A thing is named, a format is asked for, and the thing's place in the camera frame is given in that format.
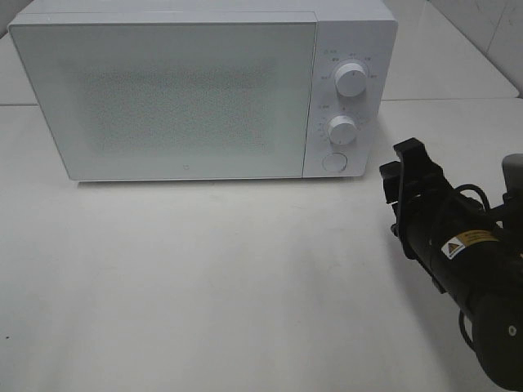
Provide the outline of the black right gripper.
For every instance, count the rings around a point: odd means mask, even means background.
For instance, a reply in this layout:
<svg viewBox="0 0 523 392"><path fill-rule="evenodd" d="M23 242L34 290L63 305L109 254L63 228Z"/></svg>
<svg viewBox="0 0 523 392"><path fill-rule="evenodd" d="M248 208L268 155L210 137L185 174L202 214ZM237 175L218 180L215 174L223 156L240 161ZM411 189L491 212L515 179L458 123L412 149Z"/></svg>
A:
<svg viewBox="0 0 523 392"><path fill-rule="evenodd" d="M501 244L483 189L452 187L416 138L393 146L400 161L379 167L391 227L407 258L417 261L441 293L499 294Z"/></svg>

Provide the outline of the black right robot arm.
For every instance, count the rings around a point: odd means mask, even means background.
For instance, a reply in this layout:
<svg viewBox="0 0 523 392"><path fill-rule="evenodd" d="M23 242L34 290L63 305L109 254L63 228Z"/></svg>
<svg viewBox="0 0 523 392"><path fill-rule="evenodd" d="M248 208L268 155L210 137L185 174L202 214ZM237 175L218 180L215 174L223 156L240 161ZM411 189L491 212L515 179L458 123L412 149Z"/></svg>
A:
<svg viewBox="0 0 523 392"><path fill-rule="evenodd" d="M410 138L379 171L403 252L459 307L458 325L486 376L522 389L522 156L502 161L506 192L492 207L474 184L453 187Z"/></svg>

